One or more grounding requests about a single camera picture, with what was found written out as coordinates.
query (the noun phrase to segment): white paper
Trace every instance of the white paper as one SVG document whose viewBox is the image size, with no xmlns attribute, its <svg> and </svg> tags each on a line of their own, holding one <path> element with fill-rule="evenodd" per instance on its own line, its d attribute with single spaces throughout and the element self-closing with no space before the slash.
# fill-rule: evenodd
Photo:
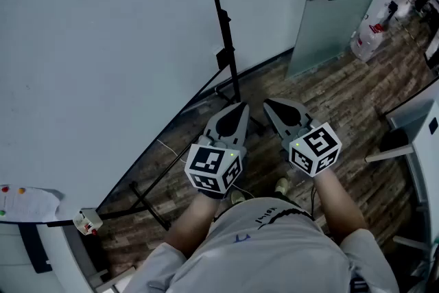
<svg viewBox="0 0 439 293">
<path fill-rule="evenodd" d="M 5 211 L 0 221 L 12 222 L 51 222 L 56 221 L 55 212 L 60 200 L 43 189 L 2 185 L 9 187 L 7 192 L 0 191 L 0 210 Z"/>
</svg>

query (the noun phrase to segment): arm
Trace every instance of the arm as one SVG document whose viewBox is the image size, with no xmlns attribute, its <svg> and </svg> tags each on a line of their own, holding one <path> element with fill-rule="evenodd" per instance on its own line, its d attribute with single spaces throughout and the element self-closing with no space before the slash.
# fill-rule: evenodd
<svg viewBox="0 0 439 293">
<path fill-rule="evenodd" d="M 176 271 L 204 241 L 220 200 L 198 194 L 165 237 L 137 269 L 124 293 L 164 292 Z"/>
<path fill-rule="evenodd" d="M 220 200 L 199 193 L 172 225 L 165 237 L 165 243 L 189 258 L 206 239 L 219 205 Z"/>
<path fill-rule="evenodd" d="M 338 244 L 357 229 L 367 229 L 359 207 L 330 169 L 322 171 L 313 180 L 329 230 Z"/>
</svg>

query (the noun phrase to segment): small white device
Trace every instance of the small white device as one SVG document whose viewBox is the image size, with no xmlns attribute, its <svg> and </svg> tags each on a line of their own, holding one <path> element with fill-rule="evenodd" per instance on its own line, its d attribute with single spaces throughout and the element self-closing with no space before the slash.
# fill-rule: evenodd
<svg viewBox="0 0 439 293">
<path fill-rule="evenodd" d="M 75 227 L 83 235 L 96 235 L 102 220 L 94 209 L 81 209 L 73 218 Z"/>
</svg>

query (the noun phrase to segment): shoe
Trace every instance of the shoe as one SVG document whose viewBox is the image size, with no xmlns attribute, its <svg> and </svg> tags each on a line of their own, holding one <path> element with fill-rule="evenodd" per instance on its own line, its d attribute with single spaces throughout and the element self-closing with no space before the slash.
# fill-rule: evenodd
<svg viewBox="0 0 439 293">
<path fill-rule="evenodd" d="M 235 205 L 238 202 L 243 202 L 246 200 L 246 197 L 244 197 L 244 195 L 237 190 L 232 191 L 232 194 L 230 195 L 230 199 L 232 200 L 232 204 Z"/>
<path fill-rule="evenodd" d="M 289 189 L 288 180 L 285 177 L 282 177 L 280 180 L 277 181 L 274 191 L 275 192 L 279 191 L 283 195 L 285 195 L 288 192 L 288 189 Z"/>
</svg>

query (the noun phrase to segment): wooden floor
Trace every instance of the wooden floor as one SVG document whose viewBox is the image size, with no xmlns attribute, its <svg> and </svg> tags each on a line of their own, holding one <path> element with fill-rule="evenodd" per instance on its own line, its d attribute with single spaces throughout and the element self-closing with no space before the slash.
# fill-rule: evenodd
<svg viewBox="0 0 439 293">
<path fill-rule="evenodd" d="M 392 247 L 392 236 L 412 216 L 409 200 L 414 193 L 413 186 L 403 158 L 366 164 L 364 157 L 377 151 L 382 136 L 389 130 L 382 114 L 433 79 L 422 50 L 412 39 L 414 37 L 422 47 L 427 35 L 426 25 L 420 24 L 417 17 L 409 16 L 401 22 L 392 20 L 387 39 L 367 63 L 346 53 L 300 77 L 286 80 L 289 57 L 284 57 L 240 80 L 242 100 L 249 103 L 252 116 L 265 125 L 268 122 L 263 115 L 262 102 L 267 97 L 298 100 L 313 117 L 330 123 L 343 143 L 333 169 L 360 206 L 385 252 Z M 232 95 L 231 88 L 224 92 Z M 161 141 L 175 151 L 181 151 L 224 104 L 225 101 L 216 96 L 209 97 L 203 105 L 181 116 L 165 131 Z M 250 123 L 246 141 L 247 170 L 238 185 L 255 196 L 267 196 L 276 181 L 286 176 L 292 186 L 288 196 L 309 211 L 311 180 L 292 170 L 281 159 L 279 138 L 270 128 L 261 136 L 254 130 Z M 135 180 L 139 189 L 145 190 L 173 158 L 171 151 L 154 143 L 106 201 L 101 213 L 127 209 L 136 200 L 128 184 Z M 167 220 L 175 220 L 195 193 L 183 167 L 184 163 L 179 161 L 147 198 Z M 314 215 L 325 229 L 318 196 Z M 148 212 L 142 212 L 105 221 L 98 233 L 111 272 L 117 274 L 141 264 L 162 242 L 165 231 Z"/>
</svg>

